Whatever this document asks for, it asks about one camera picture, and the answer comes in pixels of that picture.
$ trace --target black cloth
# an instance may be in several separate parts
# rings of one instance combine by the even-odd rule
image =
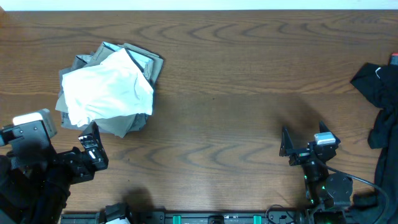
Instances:
[[[386,218],[379,223],[398,223],[398,66],[367,63],[351,84],[374,106],[382,108],[368,137],[372,149],[382,148],[374,183],[385,190],[390,199]],[[385,204],[379,192],[354,195],[353,200],[350,211],[359,223],[374,223]]]

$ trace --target green connector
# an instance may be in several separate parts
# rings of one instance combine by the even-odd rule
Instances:
[[[173,224],[181,224],[181,216],[174,215],[173,216]]]
[[[261,224],[261,216],[255,215],[253,216],[254,224]]]

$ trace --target wooden table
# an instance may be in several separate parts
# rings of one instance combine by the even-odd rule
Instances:
[[[397,11],[10,12],[0,18],[0,124],[49,108],[58,152],[79,146],[55,111],[58,71],[102,41],[165,59],[154,114],[139,133],[101,136],[109,168],[73,185],[66,211],[265,210],[305,197],[301,167],[279,157],[319,120],[342,140],[328,164],[373,180],[367,144],[379,109],[349,81],[398,50]],[[4,154],[10,148],[3,148]],[[370,188],[354,182],[354,190]]]

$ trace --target white cloth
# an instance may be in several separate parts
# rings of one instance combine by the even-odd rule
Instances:
[[[152,114],[154,90],[127,54],[118,50],[99,65],[63,75],[62,87],[72,125],[94,119]]]

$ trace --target white wall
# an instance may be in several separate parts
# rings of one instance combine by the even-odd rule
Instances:
[[[398,0],[0,0],[6,11],[398,9]]]

